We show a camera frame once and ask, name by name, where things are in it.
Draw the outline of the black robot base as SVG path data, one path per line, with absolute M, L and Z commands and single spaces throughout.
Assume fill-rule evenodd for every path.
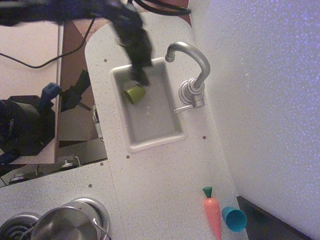
M 54 103 L 41 107 L 37 95 L 16 95 L 0 101 L 0 163 L 37 156 L 55 138 Z

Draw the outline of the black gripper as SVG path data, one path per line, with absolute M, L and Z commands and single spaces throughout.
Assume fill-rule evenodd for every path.
M 119 38 L 120 45 L 127 53 L 132 67 L 131 81 L 139 87 L 147 87 L 150 81 L 144 67 L 152 65 L 152 44 L 143 26 L 143 20 L 131 3 L 105 2 L 107 19 Z

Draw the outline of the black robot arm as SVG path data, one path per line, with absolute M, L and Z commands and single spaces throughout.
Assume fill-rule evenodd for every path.
M 150 81 L 144 71 L 152 66 L 152 44 L 143 20 L 131 3 L 120 0 L 2 0 L 0 24 L 6 27 L 40 21 L 62 25 L 68 21 L 103 18 L 110 21 L 131 62 L 131 80 L 139 86 Z

